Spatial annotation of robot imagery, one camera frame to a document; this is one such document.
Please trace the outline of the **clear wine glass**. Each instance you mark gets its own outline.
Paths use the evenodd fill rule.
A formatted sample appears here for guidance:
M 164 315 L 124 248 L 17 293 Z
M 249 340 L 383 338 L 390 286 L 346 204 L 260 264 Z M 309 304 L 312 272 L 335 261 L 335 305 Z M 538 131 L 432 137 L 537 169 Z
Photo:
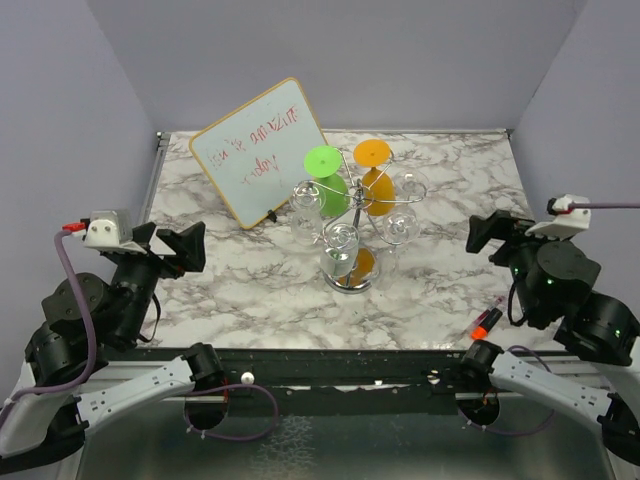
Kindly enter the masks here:
M 421 225 L 416 211 L 408 204 L 400 204 L 383 217 L 382 230 L 385 241 L 400 246 L 417 239 Z
M 304 246 L 314 245 L 322 233 L 324 190 L 313 181 L 302 181 L 293 188 L 289 203 L 293 209 L 290 228 L 294 240 Z

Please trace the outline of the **small clear orange cup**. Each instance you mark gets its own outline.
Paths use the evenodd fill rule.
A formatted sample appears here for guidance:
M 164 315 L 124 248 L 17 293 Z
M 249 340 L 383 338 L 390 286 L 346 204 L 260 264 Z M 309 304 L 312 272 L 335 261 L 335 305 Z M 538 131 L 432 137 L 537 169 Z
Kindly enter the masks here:
M 320 257 L 322 271 L 330 277 L 343 277 L 351 272 L 359 251 L 359 232 L 348 223 L 332 223 L 323 232 Z

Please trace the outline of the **clear tumbler glass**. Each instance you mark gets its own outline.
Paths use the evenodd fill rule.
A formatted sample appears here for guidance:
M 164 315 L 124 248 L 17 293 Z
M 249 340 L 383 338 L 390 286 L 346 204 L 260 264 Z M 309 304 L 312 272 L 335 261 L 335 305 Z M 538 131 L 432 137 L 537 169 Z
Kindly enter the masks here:
M 416 169 L 404 169 L 393 177 L 396 197 L 403 201 L 419 202 L 428 192 L 427 177 Z

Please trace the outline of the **orange plastic cup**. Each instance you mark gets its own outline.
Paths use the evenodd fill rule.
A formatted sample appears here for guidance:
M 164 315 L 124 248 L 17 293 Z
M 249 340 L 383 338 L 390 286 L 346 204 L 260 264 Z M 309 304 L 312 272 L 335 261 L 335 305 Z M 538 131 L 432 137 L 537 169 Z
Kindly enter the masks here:
M 395 206 L 395 189 L 384 166 L 392 157 L 390 146 L 383 140 L 369 139 L 359 143 L 354 151 L 355 162 L 368 169 L 362 177 L 365 195 L 370 200 L 367 212 L 373 217 L 387 215 Z

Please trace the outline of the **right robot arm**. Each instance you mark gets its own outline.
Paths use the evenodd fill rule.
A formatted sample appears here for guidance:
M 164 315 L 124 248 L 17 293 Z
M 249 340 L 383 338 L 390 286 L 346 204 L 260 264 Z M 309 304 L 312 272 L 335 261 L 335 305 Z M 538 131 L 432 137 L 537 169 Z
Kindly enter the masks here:
M 459 378 L 469 390 L 510 390 L 564 414 L 598 434 L 613 455 L 637 465 L 639 321 L 622 301 L 595 291 L 601 266 L 572 241 L 589 223 L 572 215 L 564 208 L 553 221 L 541 223 L 505 210 L 473 215 L 465 249 L 477 254 L 489 241 L 501 241 L 489 260 L 511 273 L 507 301 L 522 309 L 516 323 L 543 330 L 557 322 L 555 341 L 592 364 L 612 389 L 567 380 L 485 340 L 466 351 Z

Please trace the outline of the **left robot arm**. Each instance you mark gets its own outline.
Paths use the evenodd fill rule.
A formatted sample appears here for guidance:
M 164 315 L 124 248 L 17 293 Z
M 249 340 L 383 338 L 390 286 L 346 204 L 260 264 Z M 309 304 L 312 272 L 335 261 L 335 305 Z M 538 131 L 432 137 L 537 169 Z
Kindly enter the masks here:
M 210 394 L 224 381 L 214 348 L 196 343 L 150 375 L 94 396 L 78 394 L 81 385 L 108 365 L 105 348 L 126 352 L 142 341 L 142 323 L 157 302 L 158 281 L 201 272 L 206 262 L 204 223 L 176 232 L 148 222 L 98 246 L 116 266 L 110 282 L 76 273 L 64 239 L 88 241 L 102 227 L 114 234 L 119 225 L 82 219 L 54 236 L 67 278 L 42 300 L 45 320 L 31 336 L 19 380 L 1 405 L 4 475 L 67 458 L 99 426 L 138 406 L 173 393 Z

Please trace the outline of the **green plastic goblet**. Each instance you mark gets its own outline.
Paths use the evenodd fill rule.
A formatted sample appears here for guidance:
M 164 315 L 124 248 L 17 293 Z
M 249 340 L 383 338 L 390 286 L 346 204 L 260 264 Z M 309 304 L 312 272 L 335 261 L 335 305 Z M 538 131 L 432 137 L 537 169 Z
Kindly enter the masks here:
M 347 185 L 339 170 L 343 163 L 341 152 L 329 145 L 312 148 L 304 158 L 304 168 L 321 185 L 325 204 L 321 214 L 337 217 L 347 210 Z

